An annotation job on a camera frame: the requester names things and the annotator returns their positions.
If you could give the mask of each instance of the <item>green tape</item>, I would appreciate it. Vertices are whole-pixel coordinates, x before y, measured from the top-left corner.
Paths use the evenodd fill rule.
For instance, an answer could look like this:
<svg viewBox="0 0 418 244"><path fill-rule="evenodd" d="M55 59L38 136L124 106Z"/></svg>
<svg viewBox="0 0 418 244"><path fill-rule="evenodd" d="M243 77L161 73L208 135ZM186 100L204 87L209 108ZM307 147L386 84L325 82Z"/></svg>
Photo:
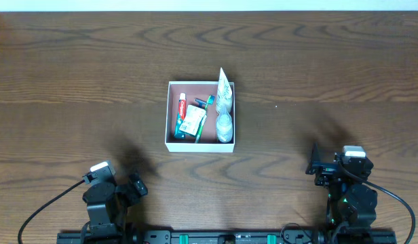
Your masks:
<svg viewBox="0 0 418 244"><path fill-rule="evenodd" d="M179 235L179 244L188 244L188 235Z"/></svg>
<svg viewBox="0 0 418 244"><path fill-rule="evenodd" d="M276 244L277 243L277 236L276 235L268 235L268 244Z"/></svg>

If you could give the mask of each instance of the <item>open box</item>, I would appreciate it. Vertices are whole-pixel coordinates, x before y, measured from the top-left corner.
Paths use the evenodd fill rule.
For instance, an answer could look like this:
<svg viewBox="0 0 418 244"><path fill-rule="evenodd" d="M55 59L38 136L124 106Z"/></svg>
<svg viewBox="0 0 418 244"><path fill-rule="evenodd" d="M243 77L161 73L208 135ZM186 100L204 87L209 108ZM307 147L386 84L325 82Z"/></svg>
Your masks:
<svg viewBox="0 0 418 244"><path fill-rule="evenodd" d="M218 117L216 113L216 99L214 104L208 105L206 123L203 126L202 136L199 143L195 142L195 137L186 135L184 140L174 137L176 127L179 96L183 92L187 97L188 105L197 106L194 100L199 98L206 101L209 95L216 97L218 81L170 81L168 84L167 95L167 118L166 118L166 138L165 143L170 152L193 152L193 153L232 153L235 147L235 85L229 82L232 94L233 105L231 108L231 118L233 120L233 138L228 143L221 143L216 137L215 121Z"/></svg>

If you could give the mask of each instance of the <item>wooden table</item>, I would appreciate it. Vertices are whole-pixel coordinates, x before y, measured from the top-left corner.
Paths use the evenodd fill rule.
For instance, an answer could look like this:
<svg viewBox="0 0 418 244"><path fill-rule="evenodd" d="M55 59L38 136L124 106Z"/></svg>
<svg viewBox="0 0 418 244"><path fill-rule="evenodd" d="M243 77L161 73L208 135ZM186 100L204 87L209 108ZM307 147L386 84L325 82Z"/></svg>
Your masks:
<svg viewBox="0 0 418 244"><path fill-rule="evenodd" d="M169 153L169 81L235 82L233 154ZM323 223L326 190L304 174L313 142L362 145L370 181L417 214L418 13L0 14L0 243L111 159L149 187L131 221L174 229ZM41 212L25 243L88 221L80 186ZM399 243L408 211L379 193L375 227Z"/></svg>

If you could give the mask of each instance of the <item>soap bar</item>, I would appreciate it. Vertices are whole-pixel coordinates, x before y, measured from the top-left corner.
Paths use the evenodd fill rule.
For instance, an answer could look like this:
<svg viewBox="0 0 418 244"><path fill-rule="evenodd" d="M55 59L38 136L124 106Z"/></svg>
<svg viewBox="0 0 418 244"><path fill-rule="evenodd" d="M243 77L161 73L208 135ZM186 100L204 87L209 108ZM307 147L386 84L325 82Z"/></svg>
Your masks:
<svg viewBox="0 0 418 244"><path fill-rule="evenodd" d="M188 105L187 115L185 116L182 125L180 125L179 130L195 136L198 131L198 127L200 126L200 122L202 122L205 115L206 111L204 109Z"/></svg>

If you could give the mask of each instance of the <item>plastic bottle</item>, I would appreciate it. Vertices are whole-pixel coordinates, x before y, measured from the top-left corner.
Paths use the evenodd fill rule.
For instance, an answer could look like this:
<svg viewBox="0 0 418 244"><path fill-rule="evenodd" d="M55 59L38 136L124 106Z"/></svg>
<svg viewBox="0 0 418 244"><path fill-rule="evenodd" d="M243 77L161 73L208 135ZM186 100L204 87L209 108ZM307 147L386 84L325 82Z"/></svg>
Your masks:
<svg viewBox="0 0 418 244"><path fill-rule="evenodd" d="M216 136L220 142L230 142L233 137L233 121L227 112L227 106L221 107L220 115L216 118Z"/></svg>

